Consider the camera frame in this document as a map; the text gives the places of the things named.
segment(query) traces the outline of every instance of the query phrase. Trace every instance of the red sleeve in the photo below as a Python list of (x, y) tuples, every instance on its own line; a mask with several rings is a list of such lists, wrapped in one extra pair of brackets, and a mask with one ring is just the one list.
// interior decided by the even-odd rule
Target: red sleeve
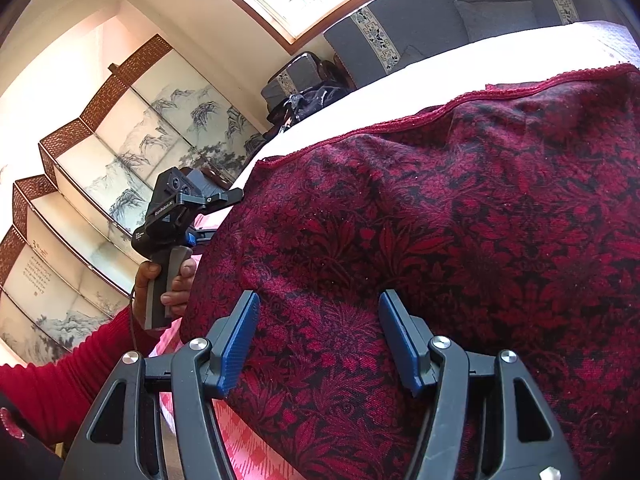
[[(0, 366), (0, 390), (45, 444), (75, 437), (118, 359), (134, 347), (129, 316), (125, 308), (55, 364)], [(136, 322), (134, 330), (138, 350), (148, 355), (158, 341)]]

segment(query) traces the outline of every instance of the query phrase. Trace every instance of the metal screw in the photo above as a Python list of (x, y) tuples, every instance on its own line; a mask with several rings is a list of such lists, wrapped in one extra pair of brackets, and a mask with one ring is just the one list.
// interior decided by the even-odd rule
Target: metal screw
[(518, 360), (518, 356), (516, 355), (516, 352), (512, 350), (503, 350), (502, 352), (500, 352), (500, 359), (502, 359), (505, 363), (514, 363)]
[(540, 480), (560, 480), (562, 475), (560, 471), (555, 467), (547, 467), (545, 470), (540, 471)]
[(189, 348), (191, 348), (191, 350), (202, 350), (206, 346), (207, 340), (203, 337), (197, 337), (196, 339), (189, 341)]
[(445, 348), (449, 348), (451, 346), (451, 339), (443, 335), (435, 336), (431, 340), (431, 342), (436, 348), (440, 348), (441, 350), (444, 350)]
[(124, 354), (122, 356), (122, 362), (126, 365), (132, 365), (133, 363), (135, 363), (138, 359), (140, 358), (140, 356), (138, 355), (138, 352), (134, 352), (133, 350), (131, 352), (127, 352), (126, 354)]

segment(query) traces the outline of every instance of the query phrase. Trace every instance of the red floral fabric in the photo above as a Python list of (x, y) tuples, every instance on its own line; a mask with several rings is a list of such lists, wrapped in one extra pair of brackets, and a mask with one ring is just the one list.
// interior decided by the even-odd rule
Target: red floral fabric
[[(394, 288), (466, 350), (518, 352), (583, 478), (628, 478), (639, 92), (631, 65), (568, 73), (259, 162), (201, 260), (182, 339), (255, 290), (260, 323), (229, 404), (307, 480), (399, 480), (430, 400), (400, 385), (380, 329), (378, 297)], [(462, 478), (476, 439), (470, 427)]]

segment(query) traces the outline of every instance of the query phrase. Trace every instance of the white sheet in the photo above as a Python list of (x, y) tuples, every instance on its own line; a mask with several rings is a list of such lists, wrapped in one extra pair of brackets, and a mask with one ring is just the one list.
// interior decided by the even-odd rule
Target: white sheet
[[(562, 72), (624, 62), (640, 68), (640, 50), (626, 27), (609, 22), (525, 30), (461, 46), (376, 81), (278, 135), (234, 187), (244, 187), (260, 158), (287, 155), (364, 126), (412, 115), (483, 90), (486, 84), (543, 81)], [(196, 227), (215, 227), (230, 211), (199, 218)]]

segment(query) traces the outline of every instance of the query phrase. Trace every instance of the blue gripper pad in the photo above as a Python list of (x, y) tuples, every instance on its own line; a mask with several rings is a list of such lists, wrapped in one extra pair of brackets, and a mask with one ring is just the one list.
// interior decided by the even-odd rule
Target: blue gripper pad
[(209, 332), (212, 342), (209, 369), (213, 384), (207, 381), (212, 396), (224, 399), (238, 384), (244, 360), (254, 338), (260, 313), (260, 299), (252, 290), (240, 296), (230, 316), (217, 320)]
[(436, 384), (428, 347), (433, 334), (424, 320), (409, 316), (391, 289), (380, 295), (378, 316), (402, 385), (417, 397), (427, 386)]

